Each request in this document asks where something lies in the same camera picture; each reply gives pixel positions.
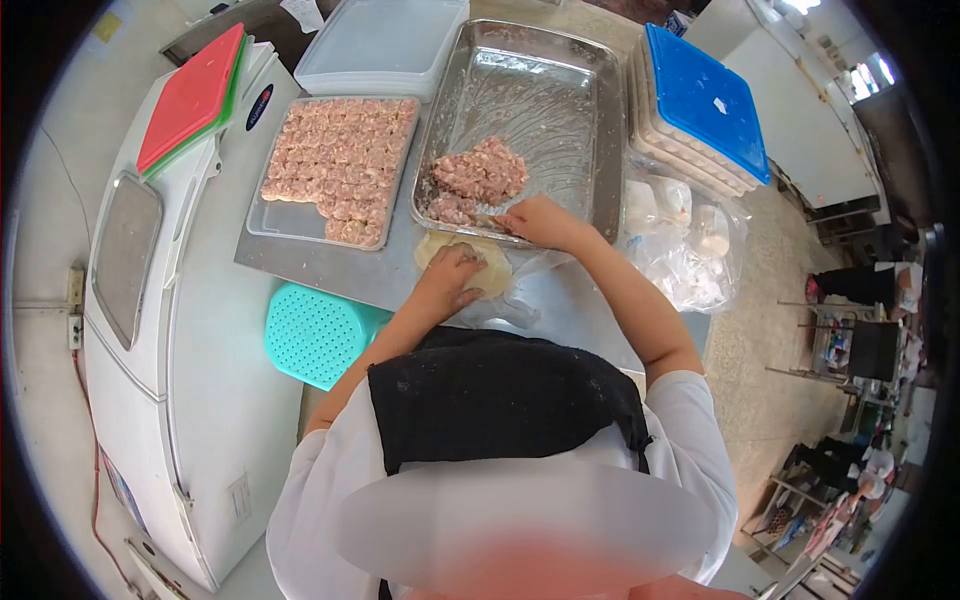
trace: raw pork filling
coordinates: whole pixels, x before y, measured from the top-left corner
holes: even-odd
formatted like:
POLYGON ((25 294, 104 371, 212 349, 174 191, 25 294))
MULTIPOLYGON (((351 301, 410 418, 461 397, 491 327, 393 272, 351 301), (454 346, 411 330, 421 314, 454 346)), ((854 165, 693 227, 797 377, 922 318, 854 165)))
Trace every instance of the raw pork filling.
POLYGON ((294 103, 276 139, 261 196, 315 203, 326 218, 327 240, 375 245, 417 110, 412 98, 294 103))
POLYGON ((469 225, 477 203, 505 203, 523 189, 529 176, 521 156, 507 150, 500 138, 488 137, 472 150, 437 159, 433 178, 441 193, 426 208, 426 216, 451 225, 469 225))

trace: electrical outlet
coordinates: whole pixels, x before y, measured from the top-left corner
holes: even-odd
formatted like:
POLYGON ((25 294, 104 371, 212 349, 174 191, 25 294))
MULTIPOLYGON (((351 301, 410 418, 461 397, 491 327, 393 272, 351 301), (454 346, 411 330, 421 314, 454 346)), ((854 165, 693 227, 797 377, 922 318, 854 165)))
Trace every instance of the electrical outlet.
POLYGON ((79 350, 84 344, 84 317, 70 315, 67 317, 67 340, 71 350, 79 350))
POLYGON ((84 303, 84 268, 70 267, 66 280, 66 301, 74 306, 84 303))

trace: teal plastic stool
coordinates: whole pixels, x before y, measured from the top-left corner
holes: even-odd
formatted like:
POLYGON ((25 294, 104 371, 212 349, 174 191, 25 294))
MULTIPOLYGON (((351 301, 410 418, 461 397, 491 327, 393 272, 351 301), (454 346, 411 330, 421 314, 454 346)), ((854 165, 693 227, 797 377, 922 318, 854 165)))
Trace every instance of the teal plastic stool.
POLYGON ((282 372, 329 391, 394 313, 286 283, 270 299, 264 345, 282 372))

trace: red cable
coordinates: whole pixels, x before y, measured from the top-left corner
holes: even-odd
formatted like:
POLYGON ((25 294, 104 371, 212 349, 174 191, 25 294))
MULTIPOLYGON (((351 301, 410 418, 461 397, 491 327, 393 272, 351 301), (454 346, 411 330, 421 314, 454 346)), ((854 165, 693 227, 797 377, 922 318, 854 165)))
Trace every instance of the red cable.
POLYGON ((90 429, 93 430, 93 512, 90 516, 90 529, 93 530, 93 538, 100 543, 104 551, 110 556, 110 559, 113 561, 113 566, 117 569, 117 573, 120 574, 124 583, 127 584, 127 590, 136 594, 136 597, 142 600, 143 594, 140 593, 140 589, 127 579, 123 569, 120 568, 120 563, 118 563, 116 557, 113 556, 113 552, 111 552, 104 541, 101 540, 100 534, 97 532, 97 515, 100 513, 100 442, 97 440, 97 426, 93 423, 93 409, 90 408, 90 396, 87 395, 86 386, 80 377, 80 363, 77 361, 76 350, 73 350, 73 371, 77 374, 77 383, 80 384, 80 391, 84 393, 86 413, 90 416, 90 429))

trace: brand logo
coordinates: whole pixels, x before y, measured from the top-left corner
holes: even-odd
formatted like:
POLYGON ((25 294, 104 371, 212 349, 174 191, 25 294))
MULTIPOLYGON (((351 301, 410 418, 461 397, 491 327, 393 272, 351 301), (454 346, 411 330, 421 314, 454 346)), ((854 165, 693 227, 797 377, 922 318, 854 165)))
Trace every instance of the brand logo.
POLYGON ((256 122, 260 120, 260 116, 263 115, 263 111, 267 109, 267 104, 270 102, 270 97, 273 95, 273 84, 267 85, 263 88, 263 91, 260 92, 260 96, 256 99, 256 102, 253 103, 253 107, 250 109, 250 114, 247 115, 247 131, 253 129, 253 126, 256 125, 256 122))

